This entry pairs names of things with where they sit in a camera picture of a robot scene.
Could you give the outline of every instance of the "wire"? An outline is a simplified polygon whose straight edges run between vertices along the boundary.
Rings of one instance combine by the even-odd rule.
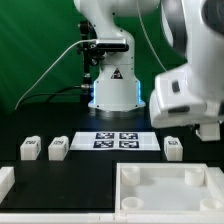
[[[23,100],[24,97],[26,97],[26,95],[28,95],[38,84],[39,82],[52,70],[52,68],[67,54],[68,51],[70,51],[73,47],[75,47],[76,45],[80,44],[80,43],[84,43],[84,42],[94,42],[96,41],[95,39],[92,40],[81,40],[78,41],[74,44],[72,44],[70,47],[68,47],[64,53],[62,53],[62,55],[47,69],[46,72],[44,72],[44,74],[22,95],[22,97],[18,100],[15,110],[17,110],[18,105],[20,104],[20,102]]]
[[[56,93],[64,93],[64,92],[69,91],[69,90],[72,90],[72,89],[81,89],[81,86],[65,87],[65,88],[57,91]],[[57,95],[51,95],[45,102],[46,103],[50,102],[55,96],[57,96]]]
[[[138,10],[139,20],[140,20],[140,23],[141,23],[142,30],[143,30],[143,32],[144,32],[145,38],[146,38],[146,40],[147,40],[147,42],[148,42],[148,44],[149,44],[149,47],[151,48],[151,50],[152,50],[154,56],[156,57],[158,63],[159,63],[160,66],[163,68],[163,70],[166,72],[167,70],[166,70],[166,68],[164,67],[163,63],[160,61],[160,59],[159,59],[159,57],[158,57],[158,55],[157,55],[157,53],[156,53],[156,51],[155,51],[155,49],[154,49],[154,47],[153,47],[151,41],[150,41],[150,39],[149,39],[149,36],[148,36],[148,34],[147,34],[147,32],[146,32],[145,25],[144,25],[144,23],[143,23],[143,21],[142,21],[142,14],[141,14],[141,12],[140,12],[139,0],[136,0],[136,4],[137,4],[137,10]]]
[[[80,94],[73,94],[73,93],[38,93],[38,94],[34,94],[32,96],[27,96],[24,97],[20,103],[17,106],[17,109],[28,99],[33,98],[33,97],[38,97],[38,96],[80,96]]]

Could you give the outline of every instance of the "black table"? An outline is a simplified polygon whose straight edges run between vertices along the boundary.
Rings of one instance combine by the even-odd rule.
[[[77,131],[154,131],[161,151],[69,151],[64,161],[49,161],[52,140],[65,135],[71,143]],[[34,135],[42,143],[38,160],[21,161],[20,145]],[[180,139],[184,163],[224,168],[223,137],[204,143],[188,127],[153,129],[147,108],[142,115],[111,120],[90,115],[79,103],[26,104],[8,116],[0,129],[0,167],[15,167],[16,178],[0,212],[114,212],[117,162],[167,162],[166,136]]]

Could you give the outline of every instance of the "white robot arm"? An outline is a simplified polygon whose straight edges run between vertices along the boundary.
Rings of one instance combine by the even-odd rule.
[[[134,74],[135,43],[130,33],[114,24],[114,17],[137,16],[136,0],[74,0],[74,3],[95,29],[96,47],[108,48],[94,82],[90,109],[106,117],[132,115],[145,106],[140,82]],[[159,0],[139,0],[139,3],[146,14],[158,7]],[[117,51],[111,53],[110,48],[114,51],[116,47]]]
[[[150,99],[156,128],[200,124],[204,140],[218,140],[224,120],[224,1],[162,0],[169,43],[188,63],[156,77]]]

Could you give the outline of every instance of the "green backdrop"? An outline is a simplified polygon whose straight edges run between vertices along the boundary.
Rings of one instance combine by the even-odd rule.
[[[73,0],[0,1],[0,121],[14,110],[22,94],[58,56],[72,43],[80,40],[77,24],[83,19],[75,9]],[[172,69],[183,64],[185,60],[164,39],[160,9],[145,16],[143,21],[165,67]],[[117,18],[116,23],[129,31],[136,40],[135,74],[143,84],[143,100],[148,101],[154,88],[154,78],[163,70],[148,47],[139,19]],[[32,94],[55,92],[80,84],[82,75],[82,56],[73,50],[43,79]],[[97,75],[98,69],[92,69],[93,78]],[[44,99],[33,98],[27,102]]]

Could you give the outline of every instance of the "black cable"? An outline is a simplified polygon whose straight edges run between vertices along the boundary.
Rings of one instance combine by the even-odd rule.
[[[38,93],[34,94],[32,96],[27,96],[23,100],[20,101],[18,104],[18,108],[23,104],[24,101],[33,98],[33,97],[38,97],[38,96],[80,96],[80,94],[74,94],[74,93]]]
[[[81,86],[69,86],[69,87],[65,87],[61,90],[58,90],[57,92],[55,92],[55,94],[57,93],[64,93],[66,91],[72,90],[72,89],[81,89]],[[57,95],[51,95],[45,102],[49,103],[55,96]]]

